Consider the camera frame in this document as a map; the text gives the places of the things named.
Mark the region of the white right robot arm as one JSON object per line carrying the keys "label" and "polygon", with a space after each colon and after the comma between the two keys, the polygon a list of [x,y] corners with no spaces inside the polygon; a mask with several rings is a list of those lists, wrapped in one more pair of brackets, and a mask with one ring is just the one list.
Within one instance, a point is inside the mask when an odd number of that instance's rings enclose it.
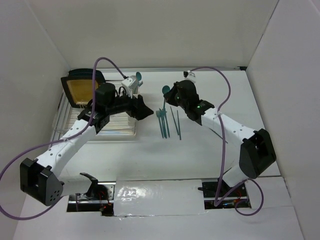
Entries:
{"label": "white right robot arm", "polygon": [[175,82],[162,88],[165,101],[181,107],[187,117],[206,127],[239,149],[238,161],[222,175],[218,190],[230,196],[236,185],[247,179],[256,179],[277,159],[270,134],[265,129],[254,130],[218,111],[212,103],[200,99],[195,84],[190,80]]}

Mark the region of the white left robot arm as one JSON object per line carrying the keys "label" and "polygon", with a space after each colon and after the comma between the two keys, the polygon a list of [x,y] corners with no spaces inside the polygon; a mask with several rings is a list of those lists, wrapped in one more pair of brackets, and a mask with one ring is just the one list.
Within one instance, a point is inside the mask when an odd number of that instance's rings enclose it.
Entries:
{"label": "white left robot arm", "polygon": [[51,147],[35,159],[26,158],[20,164],[20,189],[45,206],[58,202],[66,189],[59,176],[71,158],[92,140],[110,121],[112,115],[127,113],[140,121],[154,112],[143,97],[119,94],[112,83],[103,83],[92,100],[78,115],[72,127]]}

